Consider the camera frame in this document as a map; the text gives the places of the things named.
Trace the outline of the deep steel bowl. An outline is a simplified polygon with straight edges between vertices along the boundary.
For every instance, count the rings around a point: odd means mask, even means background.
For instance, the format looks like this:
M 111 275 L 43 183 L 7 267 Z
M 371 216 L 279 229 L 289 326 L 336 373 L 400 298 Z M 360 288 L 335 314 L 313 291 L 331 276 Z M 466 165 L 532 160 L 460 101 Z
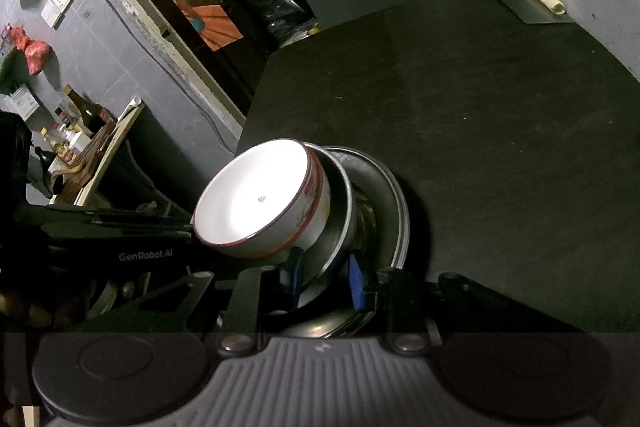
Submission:
M 319 297 L 342 269 L 347 246 L 356 233 L 356 204 L 348 174 L 337 159 L 326 148 L 305 142 L 306 147 L 320 161 L 331 191 L 330 212 L 326 225 L 316 243 L 303 255 L 297 306 L 302 309 Z

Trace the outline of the white ceramic bowl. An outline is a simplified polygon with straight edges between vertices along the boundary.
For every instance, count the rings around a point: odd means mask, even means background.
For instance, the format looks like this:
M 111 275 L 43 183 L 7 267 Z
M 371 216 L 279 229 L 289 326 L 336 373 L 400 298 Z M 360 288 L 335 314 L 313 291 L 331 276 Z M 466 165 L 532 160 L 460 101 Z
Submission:
M 311 210 L 306 217 L 306 225 L 303 231 L 301 231 L 296 239 L 291 239 L 284 247 L 287 251 L 293 247 L 302 248 L 303 251 L 308 249 L 318 241 L 321 233 L 326 227 L 328 222 L 330 208 L 331 208 L 331 189 L 328 177 L 326 176 L 326 170 L 322 167 L 320 156 L 314 150 L 309 150 L 312 160 L 314 161 L 314 167 L 318 171 L 320 181 L 318 183 L 317 202 L 312 205 Z
M 255 145 L 209 182 L 192 227 L 205 245 L 239 259 L 269 259 L 303 231 L 320 176 L 296 140 Z

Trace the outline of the steel plate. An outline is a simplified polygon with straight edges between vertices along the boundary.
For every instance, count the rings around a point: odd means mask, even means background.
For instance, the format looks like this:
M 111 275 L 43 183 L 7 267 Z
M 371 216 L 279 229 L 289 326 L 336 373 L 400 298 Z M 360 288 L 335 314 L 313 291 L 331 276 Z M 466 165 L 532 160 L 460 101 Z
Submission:
M 335 311 L 289 327 L 281 336 L 312 339 L 354 337 L 374 318 L 374 311 Z
M 351 147 L 329 145 L 330 152 L 345 169 L 356 202 L 367 224 L 367 246 L 378 272 L 401 270 L 410 239 L 409 208 L 404 192 L 382 161 Z

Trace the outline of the wooden cutting board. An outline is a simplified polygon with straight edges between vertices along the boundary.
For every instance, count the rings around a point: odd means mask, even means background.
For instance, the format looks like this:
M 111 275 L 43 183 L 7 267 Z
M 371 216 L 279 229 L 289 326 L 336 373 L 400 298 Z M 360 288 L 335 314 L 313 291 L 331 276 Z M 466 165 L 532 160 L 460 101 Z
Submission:
M 91 139 L 89 145 L 72 161 L 70 167 L 51 174 L 50 187 L 57 204 L 73 204 L 79 191 L 93 178 L 108 143 L 115 133 L 116 122 L 110 120 Z

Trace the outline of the yellow-cap condiment bottle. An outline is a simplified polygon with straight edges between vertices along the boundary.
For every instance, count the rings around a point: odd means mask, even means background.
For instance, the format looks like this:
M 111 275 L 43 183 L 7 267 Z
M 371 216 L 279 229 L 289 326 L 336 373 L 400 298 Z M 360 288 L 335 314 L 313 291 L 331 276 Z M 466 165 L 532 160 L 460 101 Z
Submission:
M 64 156 L 64 145 L 50 130 L 47 128 L 42 128 L 40 130 L 40 134 L 43 137 L 43 140 L 46 141 L 53 153 L 58 155 L 58 157 Z

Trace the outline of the wooden side table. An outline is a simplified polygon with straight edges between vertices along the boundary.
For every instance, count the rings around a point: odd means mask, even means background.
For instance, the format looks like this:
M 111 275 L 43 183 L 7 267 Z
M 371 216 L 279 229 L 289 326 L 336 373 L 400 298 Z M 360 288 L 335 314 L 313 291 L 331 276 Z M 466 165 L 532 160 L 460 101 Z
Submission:
M 108 143 L 108 147 L 106 152 L 100 161 L 100 165 L 98 169 L 96 169 L 96 173 L 93 178 L 79 191 L 76 196 L 73 205 L 76 206 L 85 206 L 88 204 L 91 197 L 96 194 L 96 190 L 102 179 L 104 178 L 104 174 L 113 158 L 115 157 L 116 152 L 119 150 L 119 147 L 122 143 L 125 142 L 127 138 L 127 134 L 130 129 L 134 125 L 134 123 L 138 120 L 139 116 L 142 114 L 142 109 L 145 108 L 145 104 L 138 96 L 134 96 L 126 108 L 122 111 L 120 116 L 116 122 L 115 133 L 111 142 Z

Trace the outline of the white small bottle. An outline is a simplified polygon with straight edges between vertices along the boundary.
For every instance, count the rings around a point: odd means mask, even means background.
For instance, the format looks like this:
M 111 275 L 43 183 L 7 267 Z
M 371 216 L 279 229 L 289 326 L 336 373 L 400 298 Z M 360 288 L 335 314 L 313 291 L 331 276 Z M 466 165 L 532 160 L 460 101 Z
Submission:
M 90 144 L 91 140 L 85 135 L 82 131 L 65 129 L 64 130 L 65 138 L 68 141 L 68 145 L 70 146 L 70 150 L 75 155 L 80 155 Z

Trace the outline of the dark glass bottle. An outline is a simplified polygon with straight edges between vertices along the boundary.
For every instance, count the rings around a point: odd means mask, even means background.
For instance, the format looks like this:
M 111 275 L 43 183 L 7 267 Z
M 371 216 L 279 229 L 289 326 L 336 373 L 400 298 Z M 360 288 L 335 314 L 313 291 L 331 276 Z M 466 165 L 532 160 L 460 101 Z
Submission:
M 99 132 L 110 121 L 110 115 L 102 105 L 87 100 L 69 84 L 63 87 L 63 93 L 79 110 L 80 119 L 92 134 Z

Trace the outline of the black table mat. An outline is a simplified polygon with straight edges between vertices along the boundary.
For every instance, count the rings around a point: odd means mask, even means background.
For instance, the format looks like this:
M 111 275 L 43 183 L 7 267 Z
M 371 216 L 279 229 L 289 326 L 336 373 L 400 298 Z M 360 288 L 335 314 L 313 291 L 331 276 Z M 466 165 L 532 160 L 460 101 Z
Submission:
M 421 0 L 270 57 L 239 146 L 383 161 L 413 256 L 591 332 L 639 327 L 639 83 L 575 24 Z

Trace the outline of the red plastic bag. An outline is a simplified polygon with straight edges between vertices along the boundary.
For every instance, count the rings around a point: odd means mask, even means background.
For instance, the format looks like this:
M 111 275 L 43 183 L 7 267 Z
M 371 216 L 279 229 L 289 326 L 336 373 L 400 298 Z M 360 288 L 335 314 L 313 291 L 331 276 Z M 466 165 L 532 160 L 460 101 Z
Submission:
M 24 54 L 29 75 L 39 75 L 47 64 L 51 47 L 43 40 L 30 38 L 21 26 L 10 29 L 10 38 L 13 45 Z

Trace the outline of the black plastic bag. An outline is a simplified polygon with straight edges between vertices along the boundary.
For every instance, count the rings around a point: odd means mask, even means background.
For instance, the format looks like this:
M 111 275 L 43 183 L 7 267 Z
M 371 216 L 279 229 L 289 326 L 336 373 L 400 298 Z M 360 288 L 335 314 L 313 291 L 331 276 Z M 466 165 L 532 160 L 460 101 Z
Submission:
M 297 0 L 252 0 L 267 29 L 280 43 L 304 26 L 312 15 Z

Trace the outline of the white door frame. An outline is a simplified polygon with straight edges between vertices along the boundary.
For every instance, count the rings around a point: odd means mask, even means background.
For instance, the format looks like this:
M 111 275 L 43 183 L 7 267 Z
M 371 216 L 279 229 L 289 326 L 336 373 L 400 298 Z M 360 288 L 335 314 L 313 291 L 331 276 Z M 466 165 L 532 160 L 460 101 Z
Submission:
M 118 0 L 148 34 L 152 47 L 170 66 L 183 94 L 206 117 L 215 117 L 239 139 L 245 116 L 205 66 L 210 52 L 171 0 Z

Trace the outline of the white wall switch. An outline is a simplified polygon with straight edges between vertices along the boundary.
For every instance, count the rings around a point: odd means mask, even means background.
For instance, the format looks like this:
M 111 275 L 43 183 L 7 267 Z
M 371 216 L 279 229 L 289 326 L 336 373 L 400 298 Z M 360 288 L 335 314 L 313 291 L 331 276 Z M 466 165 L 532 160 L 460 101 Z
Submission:
M 74 0 L 47 0 L 40 12 L 40 16 L 49 27 L 55 29 L 58 27 L 58 23 L 62 20 L 63 15 L 73 1 Z

